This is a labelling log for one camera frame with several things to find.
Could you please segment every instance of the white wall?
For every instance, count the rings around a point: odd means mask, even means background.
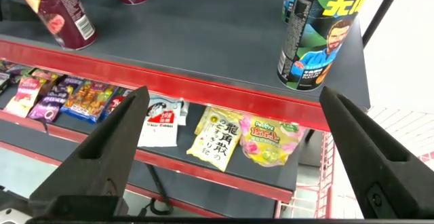
[[[362,32],[382,0],[366,0]],[[365,48],[371,104],[434,113],[433,0],[394,0]]]

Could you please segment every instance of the purple snack bag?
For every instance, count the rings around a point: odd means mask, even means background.
[[[67,77],[58,86],[54,86],[48,95],[33,107],[27,117],[43,122],[53,122],[61,106],[82,82],[80,78]]]

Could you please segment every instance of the yellow candy bag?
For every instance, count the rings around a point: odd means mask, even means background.
[[[241,118],[237,113],[208,107],[197,125],[195,142],[187,154],[209,162],[224,172],[241,137]]]
[[[244,154],[261,166],[282,166],[303,137],[305,128],[245,115],[240,121]]]

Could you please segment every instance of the candy wrapper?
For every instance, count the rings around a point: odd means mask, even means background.
[[[8,69],[14,67],[16,64],[7,60],[0,60],[0,71],[6,72]]]
[[[8,67],[5,72],[10,74],[10,81],[12,83],[20,82],[22,76],[29,75],[34,70],[34,68],[32,67],[28,67],[22,64],[13,64],[8,61],[4,62],[6,64],[5,67]]]
[[[54,86],[48,95],[42,98],[31,110],[27,117],[43,122],[53,122],[61,106],[73,91],[83,83],[78,77],[67,77],[59,85]]]
[[[138,146],[176,147],[181,106],[177,100],[151,95]]]
[[[34,77],[41,77],[47,80],[47,82],[42,86],[39,91],[39,95],[45,96],[57,82],[58,78],[61,76],[55,72],[44,71],[43,69],[35,69],[32,73]]]
[[[224,172],[241,136],[239,120],[242,116],[217,108],[210,108],[204,115],[198,124],[200,133],[187,154],[209,162]]]
[[[6,105],[5,111],[19,117],[26,117],[46,82],[47,80],[41,77],[22,77],[18,91]]]
[[[240,121],[244,154],[261,166],[282,166],[295,150],[305,128],[298,124],[245,115]]]
[[[0,93],[6,89],[9,83],[9,74],[0,72]]]
[[[113,85],[85,81],[79,90],[69,96],[60,111],[96,123],[116,90]]]
[[[130,94],[130,92],[132,92],[132,90],[126,88],[119,88],[116,94],[113,96],[110,105],[107,107],[107,109],[104,110],[102,118],[107,118],[110,113],[112,113],[116,109],[117,105],[119,105],[123,101],[123,99],[128,96],[128,94]]]

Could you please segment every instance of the candy bag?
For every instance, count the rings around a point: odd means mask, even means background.
[[[0,72],[0,93],[2,93],[9,84],[9,77],[9,74]]]
[[[47,80],[41,77],[22,77],[18,91],[6,105],[5,111],[19,117],[26,117],[35,104],[40,89],[46,82]]]
[[[14,67],[15,65],[15,63],[2,59],[0,60],[0,71],[6,72],[8,69]]]
[[[22,64],[10,64],[8,67],[9,68],[6,70],[6,73],[10,74],[10,81],[12,83],[20,82],[22,76],[31,74],[34,69]]]
[[[27,117],[43,122],[53,122],[61,106],[82,82],[81,78],[67,77],[59,85],[54,86],[48,95],[33,107]]]
[[[205,120],[199,122],[200,133],[187,154],[213,164],[225,171],[241,136],[239,120],[241,115],[224,109],[210,108],[204,114]]]
[[[205,122],[206,122],[206,120],[208,118],[208,115],[210,114],[210,109],[211,109],[210,106],[207,106],[205,108],[205,111],[203,112],[202,117],[201,117],[201,119],[199,120],[199,123],[196,126],[196,130],[195,130],[195,134],[196,135],[199,135],[199,133],[201,133],[201,131],[203,129],[203,125],[205,125]]]
[[[53,88],[57,79],[60,77],[60,75],[55,72],[44,71],[43,69],[35,69],[31,74],[34,77],[41,77],[47,80],[39,91],[39,94],[42,96],[45,96]]]
[[[85,81],[77,92],[68,98],[61,112],[96,123],[117,87],[97,81]]]
[[[151,95],[138,147],[176,147],[178,118],[181,103],[178,100]]]
[[[74,93],[68,97],[65,104],[60,108],[60,112],[71,115],[73,105],[80,105],[84,97],[90,90],[91,81],[85,80]]]
[[[245,115],[240,121],[244,154],[261,166],[282,166],[295,150],[305,128],[271,119]]]
[[[123,101],[128,94],[130,94],[132,90],[126,88],[119,88],[116,94],[113,96],[113,99],[110,102],[110,105],[104,110],[104,113],[101,115],[103,119],[107,118],[110,113],[112,113],[116,107]]]

